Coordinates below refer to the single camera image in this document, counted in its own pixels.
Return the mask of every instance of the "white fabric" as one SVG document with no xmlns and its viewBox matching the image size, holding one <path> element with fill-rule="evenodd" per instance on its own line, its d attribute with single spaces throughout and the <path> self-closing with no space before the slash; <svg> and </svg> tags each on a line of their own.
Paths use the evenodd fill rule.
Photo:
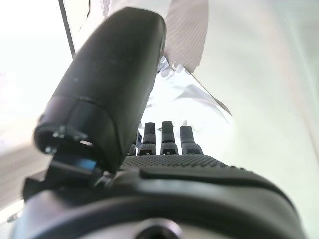
<svg viewBox="0 0 319 239">
<path fill-rule="evenodd" d="M 170 2 L 117 0 L 109 11 L 135 6 L 165 18 Z M 318 32 L 316 0 L 210 0 L 204 53 L 193 73 L 233 114 L 219 160 L 281 187 L 312 239 L 319 238 Z"/>
<path fill-rule="evenodd" d="M 164 121 L 173 122 L 180 154 L 179 130 L 187 125 L 192 127 L 195 142 L 204 154 L 220 158 L 233 120 L 196 79 L 182 65 L 178 65 L 176 70 L 166 66 L 157 74 L 139 127 L 140 134 L 144 135 L 144 124 L 155 123 L 157 155 L 160 155 L 160 128 Z"/>
</svg>

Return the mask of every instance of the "black plastic casing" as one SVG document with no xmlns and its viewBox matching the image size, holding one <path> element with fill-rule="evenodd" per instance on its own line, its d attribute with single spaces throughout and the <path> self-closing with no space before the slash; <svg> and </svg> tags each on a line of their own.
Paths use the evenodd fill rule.
<svg viewBox="0 0 319 239">
<path fill-rule="evenodd" d="M 166 37 L 163 18 L 125 8 L 103 22 L 63 76 L 34 132 L 47 154 L 86 147 L 116 172 L 153 88 Z"/>
</svg>

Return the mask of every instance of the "white cloth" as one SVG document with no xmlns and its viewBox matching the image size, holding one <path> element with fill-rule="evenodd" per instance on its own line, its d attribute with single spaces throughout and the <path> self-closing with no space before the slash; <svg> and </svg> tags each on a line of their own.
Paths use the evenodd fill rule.
<svg viewBox="0 0 319 239">
<path fill-rule="evenodd" d="M 231 131 L 232 116 L 182 65 L 178 65 L 175 70 L 164 59 L 141 119 L 140 134 L 144 134 L 145 123 L 155 123 L 159 155 L 161 124 L 172 121 L 175 141 L 181 154 L 179 129 L 185 125 L 191 126 L 195 142 L 201 146 L 204 154 L 219 159 Z"/>
</svg>

